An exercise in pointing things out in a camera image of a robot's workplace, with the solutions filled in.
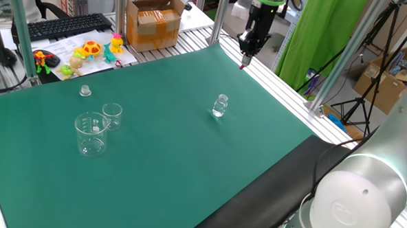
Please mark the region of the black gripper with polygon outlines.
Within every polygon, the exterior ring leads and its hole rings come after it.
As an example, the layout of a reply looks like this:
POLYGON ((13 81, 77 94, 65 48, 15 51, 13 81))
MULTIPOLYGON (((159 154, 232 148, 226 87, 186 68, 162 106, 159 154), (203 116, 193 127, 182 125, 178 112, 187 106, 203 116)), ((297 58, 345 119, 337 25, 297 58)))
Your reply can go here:
POLYGON ((250 6, 249 11, 245 31, 238 35, 242 65, 249 65, 253 57, 266 44, 267 39, 270 37, 269 31, 272 22, 277 13, 277 6, 256 2, 250 6))

